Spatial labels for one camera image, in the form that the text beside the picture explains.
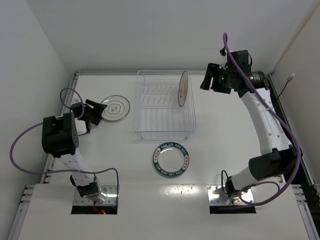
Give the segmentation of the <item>white plate black ring pattern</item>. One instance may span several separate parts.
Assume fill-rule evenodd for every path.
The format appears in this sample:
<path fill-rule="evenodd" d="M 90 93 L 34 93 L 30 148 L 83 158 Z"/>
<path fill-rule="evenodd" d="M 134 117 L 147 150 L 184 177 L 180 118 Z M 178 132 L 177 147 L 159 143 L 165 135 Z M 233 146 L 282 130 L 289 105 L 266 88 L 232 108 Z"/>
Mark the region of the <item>white plate black ring pattern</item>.
<path fill-rule="evenodd" d="M 101 101 L 101 104 L 107 105 L 101 116 L 108 122 L 117 122 L 124 119 L 131 109 L 129 100 L 122 95 L 111 95 Z"/>

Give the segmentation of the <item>white plate orange pattern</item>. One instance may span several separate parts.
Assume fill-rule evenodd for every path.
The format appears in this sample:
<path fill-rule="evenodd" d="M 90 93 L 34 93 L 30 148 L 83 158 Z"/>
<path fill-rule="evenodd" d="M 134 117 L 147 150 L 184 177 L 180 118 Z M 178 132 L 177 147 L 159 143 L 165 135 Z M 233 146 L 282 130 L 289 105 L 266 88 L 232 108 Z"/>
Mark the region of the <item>white plate orange pattern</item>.
<path fill-rule="evenodd" d="M 187 70 L 184 70 L 181 74 L 179 86 L 178 86 L 178 104 L 180 107 L 185 105 L 188 96 L 188 87 L 189 87 L 189 73 Z"/>

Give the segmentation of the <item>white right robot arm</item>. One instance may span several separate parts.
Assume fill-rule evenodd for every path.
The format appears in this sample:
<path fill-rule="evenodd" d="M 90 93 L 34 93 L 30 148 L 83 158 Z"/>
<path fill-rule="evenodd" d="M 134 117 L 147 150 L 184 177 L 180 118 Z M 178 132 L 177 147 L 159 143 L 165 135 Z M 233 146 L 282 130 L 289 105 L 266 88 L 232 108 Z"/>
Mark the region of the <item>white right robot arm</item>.
<path fill-rule="evenodd" d="M 266 75 L 252 71 L 252 57 L 247 50 L 227 55 L 225 66 L 207 65 L 202 90 L 230 94 L 235 91 L 246 106 L 257 133 L 260 156 L 251 158 L 241 172 L 228 176 L 222 188 L 229 197 L 238 196 L 264 180 L 291 172 L 291 179 L 299 169 L 301 149 L 290 129 L 275 113 Z"/>

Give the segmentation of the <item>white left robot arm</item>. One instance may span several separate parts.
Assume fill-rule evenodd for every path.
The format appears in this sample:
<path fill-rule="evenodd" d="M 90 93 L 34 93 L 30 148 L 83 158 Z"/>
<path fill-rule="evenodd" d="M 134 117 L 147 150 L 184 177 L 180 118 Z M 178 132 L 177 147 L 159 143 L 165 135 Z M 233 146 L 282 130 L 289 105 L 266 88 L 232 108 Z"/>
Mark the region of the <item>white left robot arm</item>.
<path fill-rule="evenodd" d="M 96 174 L 88 167 L 80 153 L 77 124 L 80 123 L 85 134 L 89 133 L 91 124 L 97 126 L 102 120 L 102 113 L 107 105 L 87 99 L 84 105 L 77 102 L 70 107 L 71 111 L 62 116 L 43 119 L 42 148 L 71 171 L 70 182 L 82 198 L 102 204 L 107 192 L 100 186 Z"/>

